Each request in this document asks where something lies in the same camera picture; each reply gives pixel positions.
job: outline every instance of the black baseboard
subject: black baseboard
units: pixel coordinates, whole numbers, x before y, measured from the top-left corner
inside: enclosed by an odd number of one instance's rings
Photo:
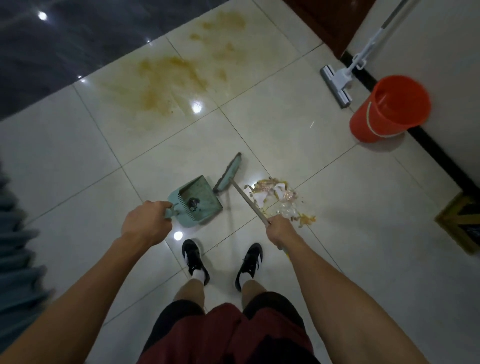
[[[352,63],[352,55],[345,51],[340,57],[340,61],[348,67]],[[353,69],[352,73],[355,77],[372,92],[377,80],[368,73],[366,69]],[[433,159],[442,167],[445,172],[458,184],[465,194],[474,197],[480,201],[480,188],[472,181],[472,179],[444,152],[442,148],[422,129],[420,126],[410,128],[410,135],[431,155]]]

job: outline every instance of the mop head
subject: mop head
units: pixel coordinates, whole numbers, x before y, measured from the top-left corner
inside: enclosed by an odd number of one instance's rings
[[[342,109],[347,108],[351,103],[352,103],[352,98],[348,94],[348,92],[344,89],[337,90],[336,86],[332,82],[332,78],[335,74],[335,71],[333,70],[332,66],[325,66],[320,69],[320,75],[324,79],[325,83],[328,86],[328,89],[332,93],[332,95],[335,97],[335,100],[339,104],[339,106]]]
[[[233,158],[232,161],[229,163],[223,176],[216,183],[215,187],[213,188],[213,193],[218,194],[227,189],[227,187],[230,185],[230,178],[233,178],[235,176],[235,173],[237,173],[240,167],[240,162],[241,153],[238,152],[235,158]]]

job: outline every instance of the sneaker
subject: sneaker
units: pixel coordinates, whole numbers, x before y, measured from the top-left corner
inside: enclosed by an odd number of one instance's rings
[[[202,260],[200,259],[200,250],[198,249],[197,244],[195,244],[193,240],[185,240],[181,247],[181,254],[183,259],[185,259],[185,263],[187,263],[188,272],[190,275],[192,275],[193,271],[196,269],[201,269],[205,272],[204,286],[206,286],[210,280],[210,276],[208,275],[208,272],[202,263]]]
[[[235,288],[238,292],[241,292],[240,287],[240,274],[249,273],[252,278],[255,276],[255,272],[260,268],[260,264],[264,259],[264,252],[262,246],[259,243],[254,243],[248,249],[245,258],[243,259],[243,264],[240,267],[240,270],[237,274],[237,279],[235,280]]]

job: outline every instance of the trash pile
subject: trash pile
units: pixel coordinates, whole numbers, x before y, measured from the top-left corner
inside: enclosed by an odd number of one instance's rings
[[[252,186],[245,185],[245,189],[250,189],[250,197],[252,197],[259,209],[264,211],[264,205],[268,196],[274,195],[280,204],[276,209],[277,214],[281,214],[290,221],[298,221],[299,228],[303,225],[311,225],[316,221],[315,216],[302,214],[297,209],[297,193],[290,189],[286,181],[280,181],[277,178],[268,178],[267,180],[259,180]]]

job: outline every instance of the dustpan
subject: dustpan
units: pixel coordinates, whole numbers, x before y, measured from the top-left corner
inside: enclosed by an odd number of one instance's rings
[[[173,206],[165,211],[165,218],[175,217],[186,228],[206,222],[223,209],[203,175],[173,191],[168,201]]]

